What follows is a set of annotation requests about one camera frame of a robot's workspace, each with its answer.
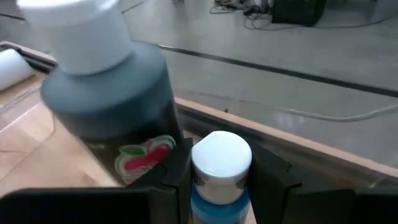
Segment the gray floor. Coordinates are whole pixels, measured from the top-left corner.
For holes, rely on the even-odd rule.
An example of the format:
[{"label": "gray floor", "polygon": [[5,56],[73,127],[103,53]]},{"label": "gray floor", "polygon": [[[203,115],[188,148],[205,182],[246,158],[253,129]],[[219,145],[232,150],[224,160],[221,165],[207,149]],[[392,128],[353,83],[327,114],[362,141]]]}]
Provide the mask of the gray floor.
[{"label": "gray floor", "polygon": [[[19,15],[0,0],[0,13]],[[140,0],[122,0],[128,9]],[[208,13],[210,0],[148,0],[124,14],[131,36],[157,44],[398,89],[398,19],[357,29],[249,30],[239,12]],[[366,22],[360,7],[329,8],[319,26]],[[0,40],[46,52],[29,26],[0,17]],[[294,116],[266,105],[348,116],[398,99],[163,51],[177,96],[398,167],[398,114],[336,123]]]}]

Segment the paper towel roll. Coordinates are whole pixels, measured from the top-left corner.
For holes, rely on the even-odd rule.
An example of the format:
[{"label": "paper towel roll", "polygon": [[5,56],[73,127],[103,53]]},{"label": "paper towel roll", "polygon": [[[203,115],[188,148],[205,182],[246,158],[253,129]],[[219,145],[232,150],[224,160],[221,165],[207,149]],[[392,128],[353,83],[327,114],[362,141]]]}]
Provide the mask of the paper towel roll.
[{"label": "paper towel roll", "polygon": [[32,68],[13,49],[0,52],[0,91],[32,75]]}]

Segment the dark gray bottle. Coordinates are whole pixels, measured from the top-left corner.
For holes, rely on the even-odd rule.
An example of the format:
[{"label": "dark gray bottle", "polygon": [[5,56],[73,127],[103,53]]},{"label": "dark gray bottle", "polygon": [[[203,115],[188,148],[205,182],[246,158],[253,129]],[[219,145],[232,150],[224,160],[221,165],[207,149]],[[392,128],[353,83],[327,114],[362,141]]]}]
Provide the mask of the dark gray bottle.
[{"label": "dark gray bottle", "polygon": [[182,140],[159,49],[130,42],[115,0],[31,4],[19,7],[59,65],[44,103],[118,182],[135,181]]}]

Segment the bottle label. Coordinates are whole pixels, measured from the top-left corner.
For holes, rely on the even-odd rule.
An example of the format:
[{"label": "bottle label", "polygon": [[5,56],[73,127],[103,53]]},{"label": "bottle label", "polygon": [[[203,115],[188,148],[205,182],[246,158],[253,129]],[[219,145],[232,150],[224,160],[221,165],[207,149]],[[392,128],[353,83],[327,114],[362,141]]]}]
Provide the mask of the bottle label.
[{"label": "bottle label", "polygon": [[162,161],[175,146],[170,135],[161,135],[141,144],[121,146],[114,167],[122,180],[131,184]]}]

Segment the wooden edge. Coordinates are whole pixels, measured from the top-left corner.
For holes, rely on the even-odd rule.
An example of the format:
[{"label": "wooden edge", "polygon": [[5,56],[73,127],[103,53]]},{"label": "wooden edge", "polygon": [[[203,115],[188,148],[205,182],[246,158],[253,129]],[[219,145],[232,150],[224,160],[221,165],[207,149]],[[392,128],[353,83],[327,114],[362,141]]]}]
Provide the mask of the wooden edge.
[{"label": "wooden edge", "polygon": [[[24,46],[17,45],[17,44],[11,43],[11,42],[6,42],[6,41],[0,42],[0,45],[1,44],[11,44],[16,47],[20,47],[22,50],[24,50],[26,52],[36,54],[40,57],[46,58],[53,62],[55,61],[55,59],[52,56],[45,54],[43,52],[32,50],[28,47],[24,47]],[[386,175],[393,176],[393,177],[398,177],[398,169],[389,167],[384,164],[380,164],[380,163],[372,161],[370,159],[367,159],[367,158],[364,158],[361,156],[357,156],[355,154],[352,154],[352,153],[349,153],[346,151],[342,151],[342,150],[336,149],[334,147],[326,146],[324,144],[320,144],[318,142],[311,141],[309,139],[305,139],[305,138],[296,136],[294,134],[290,134],[290,133],[278,130],[276,128],[271,128],[266,125],[263,125],[263,124],[260,124],[260,123],[254,122],[254,121],[250,121],[248,119],[245,119],[245,118],[233,115],[233,114],[225,113],[223,111],[219,111],[214,108],[210,108],[208,106],[201,105],[199,103],[195,103],[195,102],[184,100],[184,99],[177,98],[177,97],[175,97],[175,102],[178,105],[186,106],[193,110],[197,110],[197,111],[201,111],[203,113],[210,114],[219,119],[223,119],[223,120],[229,121],[231,123],[239,124],[241,126],[249,128],[249,129],[253,129],[253,130],[259,131],[261,133],[264,133],[265,135],[273,136],[274,138],[283,139],[284,141],[291,142],[293,144],[302,146],[304,148],[312,149],[314,151],[317,151],[317,152],[320,152],[323,154],[327,154],[327,155],[335,157],[337,159],[342,159],[344,161],[348,161],[353,164],[357,164],[359,166],[366,167],[368,169],[374,170],[376,172],[380,172],[382,174],[386,174]]]}]

